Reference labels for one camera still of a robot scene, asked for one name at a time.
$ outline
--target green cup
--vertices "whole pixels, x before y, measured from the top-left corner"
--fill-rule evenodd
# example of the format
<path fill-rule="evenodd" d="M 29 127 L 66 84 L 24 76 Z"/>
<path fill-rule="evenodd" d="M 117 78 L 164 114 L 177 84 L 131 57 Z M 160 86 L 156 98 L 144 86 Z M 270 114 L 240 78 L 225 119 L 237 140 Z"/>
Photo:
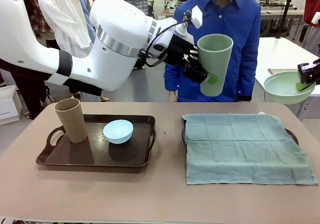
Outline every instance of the green cup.
<path fill-rule="evenodd" d="M 234 41 L 227 35 L 210 34 L 199 39 L 198 58 L 208 72 L 201 83 L 201 92 L 208 97 L 222 93 Z"/>

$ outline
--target white bowl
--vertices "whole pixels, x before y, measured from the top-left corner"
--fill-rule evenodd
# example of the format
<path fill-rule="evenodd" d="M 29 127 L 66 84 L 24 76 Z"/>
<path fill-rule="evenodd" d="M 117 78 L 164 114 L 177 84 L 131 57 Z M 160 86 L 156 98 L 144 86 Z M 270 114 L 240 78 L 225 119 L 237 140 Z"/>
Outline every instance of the white bowl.
<path fill-rule="evenodd" d="M 122 144 L 128 141 L 134 132 L 134 125 L 127 120 L 114 120 L 103 128 L 105 138 L 113 144 Z"/>

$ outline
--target green bowl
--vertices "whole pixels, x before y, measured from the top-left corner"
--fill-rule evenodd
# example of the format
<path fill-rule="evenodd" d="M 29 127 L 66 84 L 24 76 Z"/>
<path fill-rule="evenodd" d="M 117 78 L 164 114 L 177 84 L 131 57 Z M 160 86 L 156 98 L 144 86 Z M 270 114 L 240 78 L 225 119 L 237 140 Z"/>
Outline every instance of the green bowl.
<path fill-rule="evenodd" d="M 298 91 L 296 84 L 300 82 L 297 71 L 284 71 L 270 76 L 264 82 L 264 90 L 268 97 L 280 104 L 297 104 L 307 99 L 314 91 L 313 83 L 303 91 Z"/>

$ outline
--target green cloth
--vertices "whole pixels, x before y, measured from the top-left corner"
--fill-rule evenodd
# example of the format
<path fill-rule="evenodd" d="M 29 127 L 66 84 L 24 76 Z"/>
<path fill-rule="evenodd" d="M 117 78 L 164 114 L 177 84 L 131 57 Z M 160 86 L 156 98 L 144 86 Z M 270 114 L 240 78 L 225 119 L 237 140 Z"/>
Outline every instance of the green cloth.
<path fill-rule="evenodd" d="M 182 118 L 188 185 L 318 185 L 309 159 L 275 116 L 189 114 Z"/>

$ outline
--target person's hand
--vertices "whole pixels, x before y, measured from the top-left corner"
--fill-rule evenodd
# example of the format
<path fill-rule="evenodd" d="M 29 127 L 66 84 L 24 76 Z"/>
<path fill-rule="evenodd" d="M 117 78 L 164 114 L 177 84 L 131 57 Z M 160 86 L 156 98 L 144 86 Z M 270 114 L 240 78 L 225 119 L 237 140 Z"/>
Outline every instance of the person's hand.
<path fill-rule="evenodd" d="M 176 92 L 174 90 L 169 91 L 169 102 L 170 103 L 178 102 L 178 97 L 177 97 Z"/>

